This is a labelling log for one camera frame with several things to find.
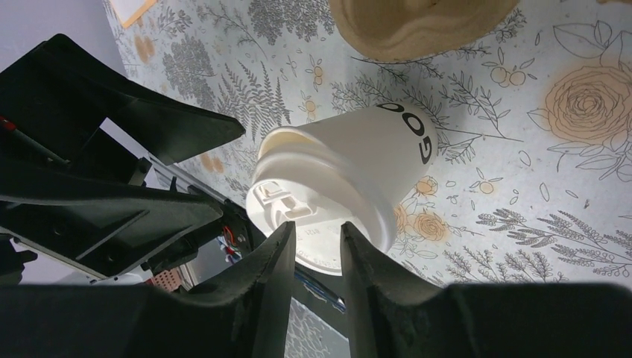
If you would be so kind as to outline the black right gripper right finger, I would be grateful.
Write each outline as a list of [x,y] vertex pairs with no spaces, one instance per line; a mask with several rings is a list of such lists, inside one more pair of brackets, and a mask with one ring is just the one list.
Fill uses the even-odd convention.
[[629,357],[631,292],[607,283],[435,286],[341,227],[353,357]]

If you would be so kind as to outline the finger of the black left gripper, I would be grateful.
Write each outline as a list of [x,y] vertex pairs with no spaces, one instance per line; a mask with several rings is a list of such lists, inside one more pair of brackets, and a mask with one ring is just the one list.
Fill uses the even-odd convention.
[[98,278],[131,271],[221,216],[208,197],[1,159],[1,233]]
[[61,162],[76,160],[109,119],[164,164],[238,139],[233,117],[143,87],[65,34],[40,43],[1,71],[1,125]]

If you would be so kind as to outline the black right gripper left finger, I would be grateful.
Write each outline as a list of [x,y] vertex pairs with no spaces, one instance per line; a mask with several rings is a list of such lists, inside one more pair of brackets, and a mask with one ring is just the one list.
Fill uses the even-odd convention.
[[282,357],[296,227],[185,293],[139,285],[1,288],[3,357]]

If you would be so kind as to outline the single white paper cup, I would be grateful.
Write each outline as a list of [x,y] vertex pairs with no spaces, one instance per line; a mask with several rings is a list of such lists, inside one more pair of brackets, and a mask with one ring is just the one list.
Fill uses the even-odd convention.
[[411,104],[387,102],[297,127],[280,127],[262,141],[261,160],[284,145],[313,145],[348,160],[371,192],[395,207],[428,171],[438,150],[435,124]]

